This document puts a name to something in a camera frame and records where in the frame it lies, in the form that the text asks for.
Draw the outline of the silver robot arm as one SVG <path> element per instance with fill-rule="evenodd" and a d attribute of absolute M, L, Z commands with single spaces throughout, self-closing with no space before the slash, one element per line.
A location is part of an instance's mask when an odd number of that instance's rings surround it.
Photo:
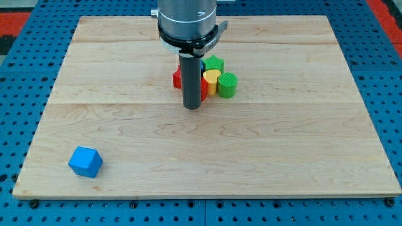
<path fill-rule="evenodd" d="M 158 20 L 160 39 L 172 50 L 201 57 L 220 38 L 216 0 L 158 0 L 151 17 Z"/>

